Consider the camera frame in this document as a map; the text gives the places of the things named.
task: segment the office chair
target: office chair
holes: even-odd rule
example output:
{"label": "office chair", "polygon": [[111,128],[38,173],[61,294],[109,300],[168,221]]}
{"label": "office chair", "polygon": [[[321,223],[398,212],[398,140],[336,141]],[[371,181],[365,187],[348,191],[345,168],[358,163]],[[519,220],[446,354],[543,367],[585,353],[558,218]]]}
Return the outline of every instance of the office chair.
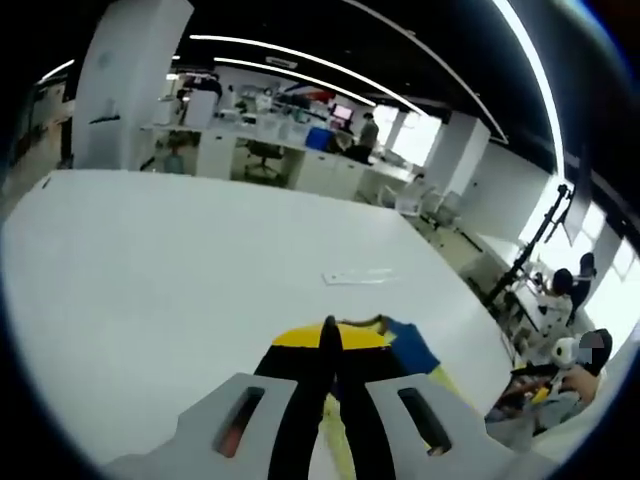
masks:
{"label": "office chair", "polygon": [[444,247],[442,237],[438,234],[441,227],[453,228],[460,218],[461,197],[455,192],[448,192],[444,197],[434,196],[430,202],[425,202],[423,214],[427,217],[428,223],[433,227],[433,233],[440,247]]}
{"label": "office chair", "polygon": [[388,185],[382,185],[378,190],[378,205],[394,208],[405,217],[417,217],[423,210],[424,199],[435,187],[411,183],[401,192],[396,192]]}
{"label": "office chair", "polygon": [[281,160],[284,156],[282,149],[278,145],[252,140],[247,143],[247,148],[249,149],[249,157],[251,157],[251,155],[255,155],[256,157],[260,157],[261,160],[260,163],[254,163],[244,167],[245,177],[249,176],[256,170],[259,170],[268,180],[272,180],[274,182],[281,180],[280,172],[267,165],[267,159],[271,158],[273,160]]}

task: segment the led light strip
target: led light strip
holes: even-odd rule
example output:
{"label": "led light strip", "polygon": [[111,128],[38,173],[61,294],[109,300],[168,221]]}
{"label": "led light strip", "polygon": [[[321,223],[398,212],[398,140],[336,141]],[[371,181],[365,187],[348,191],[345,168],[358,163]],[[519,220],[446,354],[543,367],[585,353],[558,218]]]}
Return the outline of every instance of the led light strip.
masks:
{"label": "led light strip", "polygon": [[369,8],[369,7],[365,6],[365,5],[363,5],[362,3],[358,2],[357,0],[342,0],[342,1],[345,2],[345,3],[348,3],[349,5],[351,5],[351,6],[355,7],[355,8],[358,8],[358,9],[362,10],[363,12],[368,13],[372,17],[377,18],[381,22],[387,24],[388,26],[393,28],[396,32],[402,34],[407,39],[409,39],[411,42],[415,43],[418,47],[420,47],[420,49],[422,49],[431,58],[433,58],[442,68],[444,68],[447,71],[447,73],[449,75],[451,75],[454,78],[454,80],[456,82],[458,82],[460,84],[460,86],[462,88],[464,88],[466,90],[466,92],[471,96],[471,98],[473,98],[473,100],[478,104],[478,106],[482,109],[484,114],[487,116],[489,121],[493,124],[493,126],[495,127],[497,132],[502,137],[502,143],[504,143],[504,144],[508,144],[509,143],[509,139],[505,135],[504,131],[502,130],[500,125],[498,125],[498,122],[496,121],[496,119],[493,118],[493,115],[491,115],[491,113],[489,112],[489,109],[485,106],[484,103],[482,103],[482,101],[480,100],[478,95],[471,89],[471,87],[469,85],[467,85],[465,83],[464,80],[462,80],[462,77],[460,75],[458,75],[455,72],[455,70],[453,68],[451,68],[449,66],[449,64],[447,64],[447,62],[445,62],[442,58],[440,58],[440,56],[438,56],[438,54],[436,52],[431,50],[425,43],[423,43],[420,40],[418,40],[418,38],[416,38],[416,36],[415,36],[415,34],[413,32],[407,31],[406,29],[402,28],[400,25],[398,25],[394,21],[389,20],[387,17],[385,17],[381,13],[378,13],[377,11],[373,10],[372,8]]}
{"label": "led light strip", "polygon": [[215,40],[215,41],[219,41],[219,42],[243,43],[245,45],[253,45],[255,47],[268,48],[268,49],[271,49],[271,50],[277,50],[279,52],[288,53],[289,55],[293,55],[293,56],[296,56],[296,57],[305,58],[305,59],[310,60],[312,62],[319,63],[319,64],[324,65],[326,67],[330,67],[330,68],[338,70],[338,71],[340,71],[342,73],[350,75],[350,76],[352,76],[354,78],[357,78],[358,80],[360,80],[360,81],[362,81],[364,83],[368,83],[372,87],[377,88],[381,92],[386,93],[387,95],[389,95],[391,98],[394,98],[397,101],[399,101],[400,103],[406,105],[407,107],[409,107],[414,112],[416,112],[416,113],[418,113],[420,115],[427,115],[427,113],[424,112],[424,110],[420,109],[418,106],[414,105],[413,103],[411,103],[410,101],[408,101],[404,97],[398,95],[397,93],[392,92],[387,87],[384,87],[384,86],[380,85],[379,83],[374,82],[373,80],[360,75],[359,73],[356,73],[356,72],[354,72],[352,70],[349,70],[348,68],[341,67],[340,65],[336,65],[335,63],[329,62],[327,60],[323,60],[322,58],[314,57],[313,55],[309,55],[307,53],[299,52],[297,50],[292,50],[292,49],[286,48],[286,47],[281,47],[279,45],[273,45],[272,43],[259,42],[257,40],[247,40],[245,38],[224,37],[224,36],[220,36],[220,35],[191,35],[189,38],[191,40]]}
{"label": "led light strip", "polygon": [[356,93],[350,92],[349,90],[345,90],[344,88],[340,88],[340,87],[338,87],[336,85],[333,85],[332,83],[324,82],[322,80],[318,80],[317,78],[309,77],[307,75],[303,75],[303,74],[298,73],[298,72],[292,72],[291,70],[286,70],[284,68],[272,67],[271,65],[263,65],[261,63],[246,62],[244,60],[236,60],[236,59],[233,59],[233,58],[215,57],[214,60],[216,62],[220,62],[220,63],[232,63],[232,64],[235,64],[235,65],[244,65],[246,67],[261,68],[263,70],[271,70],[272,72],[283,73],[283,74],[289,75],[291,77],[300,78],[301,80],[306,80],[308,82],[317,83],[318,85],[322,85],[323,87],[330,88],[331,90],[335,90],[336,92],[340,92],[340,93],[342,93],[344,95],[347,95],[347,96],[349,96],[351,98],[355,98],[359,102],[362,102],[365,105],[369,105],[370,107],[375,107],[376,106],[376,104],[374,102],[372,102],[371,100],[367,100],[366,98],[361,97],[360,95],[358,95]]}
{"label": "led light strip", "polygon": [[542,67],[540,56],[533,46],[533,42],[524,28],[524,25],[518,18],[515,10],[507,0],[493,0],[495,6],[500,10],[500,13],[509,24],[509,27],[513,31],[514,35],[518,39],[522,50],[524,50],[527,60],[533,69],[533,74],[538,82],[540,93],[542,94],[542,100],[544,106],[547,109],[547,117],[549,117],[549,125],[551,127],[551,135],[553,136],[553,146],[556,153],[556,170],[558,176],[564,180],[564,146],[562,144],[562,133],[560,131],[560,120],[558,119],[558,111],[556,110],[556,104],[553,101],[553,94],[551,93],[551,86],[549,80]]}
{"label": "led light strip", "polygon": [[38,83],[42,83],[45,80],[47,80],[48,78],[53,77],[56,73],[58,73],[61,70],[64,70],[65,68],[67,68],[68,66],[72,65],[73,62],[75,62],[75,60],[69,60],[67,63],[63,63],[62,65],[60,65],[59,67],[54,68],[53,70],[51,70],[49,73],[47,73],[44,77],[42,77]]}

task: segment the white paper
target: white paper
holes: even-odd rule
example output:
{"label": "white paper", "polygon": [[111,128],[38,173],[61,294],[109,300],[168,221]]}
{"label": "white paper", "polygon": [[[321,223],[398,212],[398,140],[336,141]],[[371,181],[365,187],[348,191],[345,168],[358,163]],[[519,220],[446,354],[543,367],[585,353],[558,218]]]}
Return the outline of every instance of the white paper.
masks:
{"label": "white paper", "polygon": [[322,278],[327,285],[374,285],[398,280],[391,268],[327,272]]}

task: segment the white table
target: white table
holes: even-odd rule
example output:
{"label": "white table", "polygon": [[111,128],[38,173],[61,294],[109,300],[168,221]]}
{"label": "white table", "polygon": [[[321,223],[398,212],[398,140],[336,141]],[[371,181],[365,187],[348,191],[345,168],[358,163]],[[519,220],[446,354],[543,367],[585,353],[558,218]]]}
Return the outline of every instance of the white table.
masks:
{"label": "white table", "polygon": [[[328,314],[415,323],[481,413],[509,379],[493,319],[393,210],[179,175],[58,171],[21,200],[2,241],[25,366],[100,463],[166,441],[179,413],[253,372],[273,338]],[[385,267],[399,280],[321,278]]]}

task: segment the computer monitor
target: computer monitor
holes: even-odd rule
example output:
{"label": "computer monitor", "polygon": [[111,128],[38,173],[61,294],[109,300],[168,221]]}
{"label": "computer monitor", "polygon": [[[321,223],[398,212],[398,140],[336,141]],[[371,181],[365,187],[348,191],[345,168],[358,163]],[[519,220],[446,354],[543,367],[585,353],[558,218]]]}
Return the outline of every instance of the computer monitor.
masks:
{"label": "computer monitor", "polygon": [[341,118],[342,120],[350,120],[353,115],[353,110],[336,103],[333,106],[333,110],[331,110],[331,115]]}

